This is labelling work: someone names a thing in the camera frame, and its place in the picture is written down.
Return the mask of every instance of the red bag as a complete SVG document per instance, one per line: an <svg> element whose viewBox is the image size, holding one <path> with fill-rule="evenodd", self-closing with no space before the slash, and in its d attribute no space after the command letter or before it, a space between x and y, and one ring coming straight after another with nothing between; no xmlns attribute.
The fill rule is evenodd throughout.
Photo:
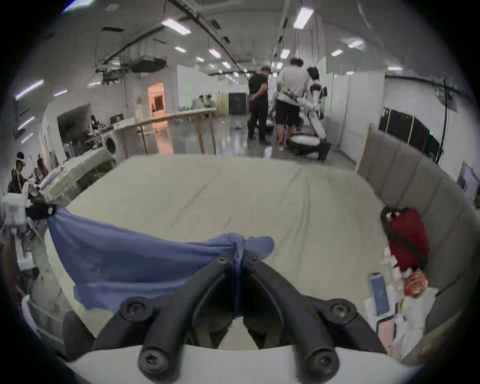
<svg viewBox="0 0 480 384"><path fill-rule="evenodd" d="M391 213L392 221L387 219L387 213ZM425 265L430 250L420 213L414 208L398 211L386 206L380 220L400 271Z"/></svg>

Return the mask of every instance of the table leg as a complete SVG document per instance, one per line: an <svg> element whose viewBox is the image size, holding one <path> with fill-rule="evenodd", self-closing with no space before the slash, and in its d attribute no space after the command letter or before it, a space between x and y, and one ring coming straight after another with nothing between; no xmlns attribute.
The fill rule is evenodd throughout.
<svg viewBox="0 0 480 384"><path fill-rule="evenodd" d="M125 131L121 131L121 138L123 140L123 149L125 150L125 158L128 159L128 150L127 150L127 142L125 141Z"/></svg>
<svg viewBox="0 0 480 384"><path fill-rule="evenodd" d="M145 142L144 128L142 126L140 126L140 132L142 133L142 140L144 141L145 153L148 154L147 143Z"/></svg>
<svg viewBox="0 0 480 384"><path fill-rule="evenodd" d="M200 143L200 152L202 152L202 155L204 155L205 150L204 150L204 141L202 139L202 128L200 127L200 117L195 116L195 122L197 123L197 133L198 133L198 142Z"/></svg>
<svg viewBox="0 0 480 384"><path fill-rule="evenodd" d="M208 114L208 121L210 122L210 132L212 133L213 154L216 155L215 133L213 132L212 113Z"/></svg>

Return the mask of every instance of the man in black shirt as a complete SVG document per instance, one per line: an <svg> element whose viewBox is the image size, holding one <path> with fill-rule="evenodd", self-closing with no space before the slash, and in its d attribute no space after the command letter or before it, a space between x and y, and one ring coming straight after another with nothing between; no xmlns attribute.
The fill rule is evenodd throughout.
<svg viewBox="0 0 480 384"><path fill-rule="evenodd" d="M248 120L248 138L253 139L255 125L258 120L258 139L261 144L268 144L265 140L265 130L268 115L268 75L271 73L270 67L262 67L258 73L253 75L248 81L250 91L251 111Z"/></svg>

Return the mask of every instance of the black pants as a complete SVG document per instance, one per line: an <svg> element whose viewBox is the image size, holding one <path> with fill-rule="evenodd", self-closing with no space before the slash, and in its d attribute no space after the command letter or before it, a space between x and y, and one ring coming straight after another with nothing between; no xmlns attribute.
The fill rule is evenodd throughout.
<svg viewBox="0 0 480 384"><path fill-rule="evenodd" d="M254 100L250 102L250 105L252 106L252 112L247 123L248 137L253 137L255 125L257 124L258 120L258 138L260 140L264 140L267 126L268 103Z"/></svg>

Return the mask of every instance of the beige bed sheet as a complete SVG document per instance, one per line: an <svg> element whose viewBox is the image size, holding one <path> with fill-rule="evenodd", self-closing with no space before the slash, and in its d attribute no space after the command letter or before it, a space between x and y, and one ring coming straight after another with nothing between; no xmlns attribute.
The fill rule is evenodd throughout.
<svg viewBox="0 0 480 384"><path fill-rule="evenodd" d="M301 293L344 298L366 318L368 274L387 246L383 207L354 171L284 160L199 155L134 156L73 200L76 215L152 236L205 241L222 233L271 236L266 262ZM85 310L46 234L47 253L65 295L97 336L112 313Z"/></svg>

